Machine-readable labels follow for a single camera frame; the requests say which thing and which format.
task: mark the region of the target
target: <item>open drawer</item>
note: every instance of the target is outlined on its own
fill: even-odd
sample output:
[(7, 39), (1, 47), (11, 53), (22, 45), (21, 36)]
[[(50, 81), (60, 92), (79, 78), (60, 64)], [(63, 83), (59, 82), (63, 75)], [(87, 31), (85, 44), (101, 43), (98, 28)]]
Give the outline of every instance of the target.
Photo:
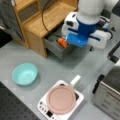
[(74, 45), (69, 45), (67, 48), (63, 48), (57, 42), (56, 35), (61, 36), (61, 27), (62, 25), (55, 29), (51, 35), (48, 35), (45, 38), (46, 48), (50, 50), (52, 53), (54, 53), (60, 59), (63, 58), (66, 54), (70, 53), (75, 48)]

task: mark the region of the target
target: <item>button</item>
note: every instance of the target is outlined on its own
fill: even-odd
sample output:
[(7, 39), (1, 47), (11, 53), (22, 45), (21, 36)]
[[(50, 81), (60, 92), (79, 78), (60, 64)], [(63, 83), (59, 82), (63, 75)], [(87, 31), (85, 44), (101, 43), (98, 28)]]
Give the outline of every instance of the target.
[(111, 102), (114, 100), (114, 97), (111, 96), (110, 94), (106, 94), (106, 98), (107, 100), (110, 100)]
[(113, 102), (114, 102), (114, 104), (117, 104), (117, 105), (119, 104), (119, 101), (115, 98), (113, 99)]

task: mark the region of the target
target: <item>blue bowl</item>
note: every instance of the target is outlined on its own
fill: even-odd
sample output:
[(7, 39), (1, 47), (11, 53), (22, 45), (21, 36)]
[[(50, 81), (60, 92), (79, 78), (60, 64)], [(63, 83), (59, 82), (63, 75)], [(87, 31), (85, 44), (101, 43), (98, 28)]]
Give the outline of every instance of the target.
[(22, 86), (31, 85), (37, 77), (37, 68), (31, 63), (24, 63), (15, 68), (12, 74), (13, 81)]

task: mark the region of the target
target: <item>table surface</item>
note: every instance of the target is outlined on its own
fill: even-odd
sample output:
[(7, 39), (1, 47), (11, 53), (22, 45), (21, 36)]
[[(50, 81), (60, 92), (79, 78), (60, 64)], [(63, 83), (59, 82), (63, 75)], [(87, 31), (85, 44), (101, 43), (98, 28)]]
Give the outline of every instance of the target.
[[(76, 48), (60, 60), (50, 52), (48, 59), (45, 59), (12, 41), (0, 49), (0, 81), (41, 120), (46, 120), (37, 109), (39, 100), (58, 80), (70, 83), (79, 74), (82, 78), (76, 89), (85, 100), (70, 120), (113, 120), (93, 105), (92, 90), (98, 76), (106, 75), (113, 68), (114, 64), (107, 59), (107, 55), (117, 42), (110, 40), (104, 50), (96, 49), (94, 52), (89, 52), (89, 46)], [(28, 87), (18, 86), (12, 81), (12, 71), (22, 63), (33, 63), (38, 69), (35, 83)]]

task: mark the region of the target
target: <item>black cable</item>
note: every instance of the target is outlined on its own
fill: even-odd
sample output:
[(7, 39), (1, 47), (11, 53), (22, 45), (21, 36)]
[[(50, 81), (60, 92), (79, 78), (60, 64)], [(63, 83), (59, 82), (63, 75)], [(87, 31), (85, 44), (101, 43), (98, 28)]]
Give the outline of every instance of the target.
[(42, 23), (43, 23), (44, 28), (46, 29), (46, 31), (47, 31), (49, 34), (51, 34), (51, 35), (59, 38), (59, 37), (61, 37), (61, 36), (55, 35), (54, 33), (50, 32), (50, 31), (48, 30), (48, 28), (46, 27), (45, 22), (44, 22), (44, 11), (45, 11), (46, 7), (48, 6), (48, 4), (49, 4), (51, 1), (52, 1), (52, 0), (48, 0), (48, 1), (46, 2), (45, 6), (43, 7), (43, 10), (42, 10)]

